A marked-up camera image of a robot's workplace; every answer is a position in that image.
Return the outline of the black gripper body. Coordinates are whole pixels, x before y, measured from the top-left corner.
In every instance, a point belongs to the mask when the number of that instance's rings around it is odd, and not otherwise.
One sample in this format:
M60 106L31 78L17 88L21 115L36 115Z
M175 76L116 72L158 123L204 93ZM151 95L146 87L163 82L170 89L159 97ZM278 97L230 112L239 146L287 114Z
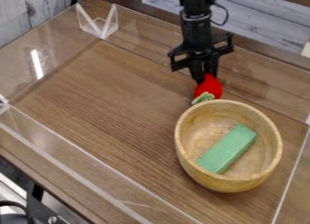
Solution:
M188 68L191 61L199 59L207 73L212 54L220 58L234 51L232 34L214 34L210 20L183 20L180 24L183 42L167 54L171 70L175 72Z

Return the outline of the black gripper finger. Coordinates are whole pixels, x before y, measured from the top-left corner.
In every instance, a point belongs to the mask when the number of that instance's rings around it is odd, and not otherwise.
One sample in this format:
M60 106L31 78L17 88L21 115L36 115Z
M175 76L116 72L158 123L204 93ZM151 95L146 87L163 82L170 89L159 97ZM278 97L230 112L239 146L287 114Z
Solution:
M218 54L212 54L212 56L210 58L208 73L212 75L212 77L215 79L216 79L216 75L218 75L218 64L219 64L219 55Z
M199 59L194 59L188 65L188 70L196 84L200 84L204 78L203 61Z

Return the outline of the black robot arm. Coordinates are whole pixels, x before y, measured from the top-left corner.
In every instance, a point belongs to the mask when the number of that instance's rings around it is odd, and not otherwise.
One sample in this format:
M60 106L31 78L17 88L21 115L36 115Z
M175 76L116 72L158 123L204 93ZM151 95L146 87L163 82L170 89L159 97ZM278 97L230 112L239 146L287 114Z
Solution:
M226 11L216 0L179 0L183 7L179 13L182 27L182 44L167 54L171 60L171 70L175 72L188 68L191 78L202 84L208 73L218 75L218 64L222 55L234 51L232 34L214 34L212 9L215 5Z

